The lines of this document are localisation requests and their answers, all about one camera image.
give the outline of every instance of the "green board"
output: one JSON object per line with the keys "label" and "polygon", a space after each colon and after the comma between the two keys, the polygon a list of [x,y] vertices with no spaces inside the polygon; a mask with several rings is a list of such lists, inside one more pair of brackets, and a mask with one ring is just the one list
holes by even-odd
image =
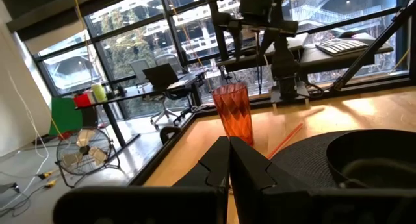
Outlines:
{"label": "green board", "polygon": [[[80,130],[83,127],[83,114],[80,110],[76,110],[75,107],[72,98],[52,98],[52,118],[57,124],[60,133]],[[49,135],[59,135],[52,121]]]}

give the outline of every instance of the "electric fan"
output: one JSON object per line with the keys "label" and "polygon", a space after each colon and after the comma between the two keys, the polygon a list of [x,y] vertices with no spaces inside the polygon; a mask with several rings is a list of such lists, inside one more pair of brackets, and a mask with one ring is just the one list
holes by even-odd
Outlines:
{"label": "electric fan", "polygon": [[[117,157],[118,165],[107,164],[112,151]],[[87,128],[76,132],[57,147],[57,165],[64,182],[70,188],[86,175],[102,167],[120,169],[120,159],[109,137],[100,129]],[[63,171],[82,176],[73,186],[67,183]]]}

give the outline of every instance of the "red cup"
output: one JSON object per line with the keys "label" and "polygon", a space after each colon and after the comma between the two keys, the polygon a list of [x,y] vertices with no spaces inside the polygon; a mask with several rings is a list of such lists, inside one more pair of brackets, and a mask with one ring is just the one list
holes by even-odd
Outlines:
{"label": "red cup", "polygon": [[214,90],[213,98],[227,136],[238,136],[253,146],[253,125],[247,86],[244,83],[221,86]]}

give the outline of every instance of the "yellow cable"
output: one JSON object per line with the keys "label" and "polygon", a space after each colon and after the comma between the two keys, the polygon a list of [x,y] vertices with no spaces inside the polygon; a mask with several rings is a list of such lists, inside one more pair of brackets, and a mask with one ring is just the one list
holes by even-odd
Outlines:
{"label": "yellow cable", "polygon": [[[174,10],[174,14],[175,14],[175,16],[178,18],[178,21],[179,21],[179,16],[177,15],[177,12],[176,12],[176,9],[175,9],[175,6],[174,6],[174,4],[173,4],[172,0],[169,0],[169,4],[172,6],[172,10]],[[182,28],[183,32],[185,33],[185,36],[187,37],[187,42],[189,43],[190,48],[192,49],[192,52],[194,52],[194,55],[195,55],[196,59],[198,60],[198,63],[201,65],[201,68],[203,69],[203,74],[204,74],[204,75],[205,75],[205,77],[207,78],[208,87],[209,87],[209,90],[211,91],[211,90],[212,90],[212,88],[211,88],[211,83],[210,83],[210,82],[209,82],[209,80],[208,80],[208,75],[207,75],[207,72],[205,72],[205,69],[203,68],[202,61],[201,61],[201,59],[199,58],[199,56],[196,54],[196,52],[195,52],[195,50],[194,50],[194,47],[192,46],[192,44],[191,44],[191,42],[190,42],[190,38],[189,38],[189,35],[188,35],[188,31],[187,31],[187,30],[186,30],[186,28],[183,26],[183,24],[181,24],[181,28]]]}
{"label": "yellow cable", "polygon": [[410,48],[404,53],[403,57],[398,61],[398,63],[396,64],[395,68],[393,68],[390,72],[389,75],[394,72],[400,65],[401,63],[404,61],[404,59],[408,56],[410,52]]}
{"label": "yellow cable", "polygon": [[[81,9],[79,9],[78,0],[74,0],[74,1],[75,1],[75,11],[77,13],[78,20],[81,22],[81,25],[83,26],[83,30],[84,30],[84,41],[85,41],[86,53],[87,53],[88,61],[89,61],[91,53],[90,53],[90,48],[88,46],[88,41],[86,40],[86,34],[87,34],[86,25],[84,22],[84,18],[81,15]],[[90,68],[89,70],[90,70],[90,76],[91,76],[91,82],[92,82],[92,68]]]}

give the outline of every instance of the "orange cable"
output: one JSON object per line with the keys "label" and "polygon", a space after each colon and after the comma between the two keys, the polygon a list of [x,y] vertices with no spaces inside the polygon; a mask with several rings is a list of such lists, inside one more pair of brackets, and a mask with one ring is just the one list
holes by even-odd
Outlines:
{"label": "orange cable", "polygon": [[[175,8],[175,6],[174,6],[174,4],[173,4],[172,0],[169,0],[169,3],[172,5],[172,10],[174,11],[175,16],[176,16],[176,17],[178,18],[178,20],[179,20],[179,16],[177,15],[176,8]],[[192,52],[194,53],[194,55],[195,55],[196,59],[198,60],[198,63],[201,65],[201,68],[203,69],[203,73],[204,73],[204,75],[205,75],[205,76],[207,77],[207,79],[208,79],[208,75],[207,75],[207,73],[205,72],[205,69],[203,68],[202,61],[201,61],[201,59],[199,58],[199,56],[196,54],[196,52],[195,52],[195,50],[194,50],[194,47],[192,46],[192,44],[191,44],[191,42],[190,42],[190,38],[189,38],[189,35],[188,35],[188,31],[186,30],[186,28],[185,28],[183,25],[181,25],[181,28],[182,28],[183,32],[185,33],[185,36],[187,37],[187,41],[188,41],[188,43],[189,43],[189,45],[190,45],[190,48],[192,49]],[[212,90],[212,88],[211,88],[211,83],[210,83],[209,81],[207,81],[207,82],[208,82],[209,89],[210,89],[210,90]]]}
{"label": "orange cable", "polygon": [[286,136],[286,138],[267,156],[267,159],[271,159],[281,147],[283,147],[291,138],[304,126],[303,123],[299,123],[299,125],[293,129],[293,131]]}

